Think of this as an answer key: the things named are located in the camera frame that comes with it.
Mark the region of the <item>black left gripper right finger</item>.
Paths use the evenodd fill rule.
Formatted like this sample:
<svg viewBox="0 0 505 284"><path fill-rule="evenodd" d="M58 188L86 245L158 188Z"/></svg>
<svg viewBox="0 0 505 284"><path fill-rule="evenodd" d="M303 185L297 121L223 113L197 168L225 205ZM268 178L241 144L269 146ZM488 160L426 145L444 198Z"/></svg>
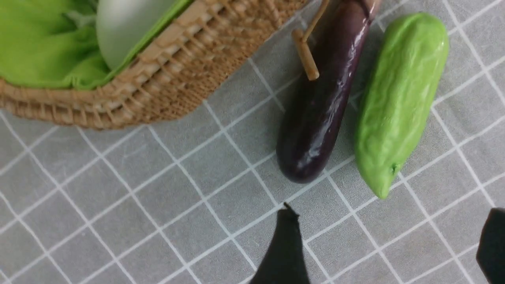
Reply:
<svg viewBox="0 0 505 284"><path fill-rule="evenodd" d="M482 228L476 261L488 283L505 282L505 209L492 208Z"/></svg>

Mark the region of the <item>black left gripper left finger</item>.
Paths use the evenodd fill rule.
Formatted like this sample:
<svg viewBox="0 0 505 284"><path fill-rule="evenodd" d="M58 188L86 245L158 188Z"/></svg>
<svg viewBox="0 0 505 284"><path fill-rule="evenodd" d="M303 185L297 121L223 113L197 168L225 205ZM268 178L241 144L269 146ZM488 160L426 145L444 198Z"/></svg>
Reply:
<svg viewBox="0 0 505 284"><path fill-rule="evenodd" d="M298 218L287 202L278 210L273 237L251 284L310 283Z"/></svg>

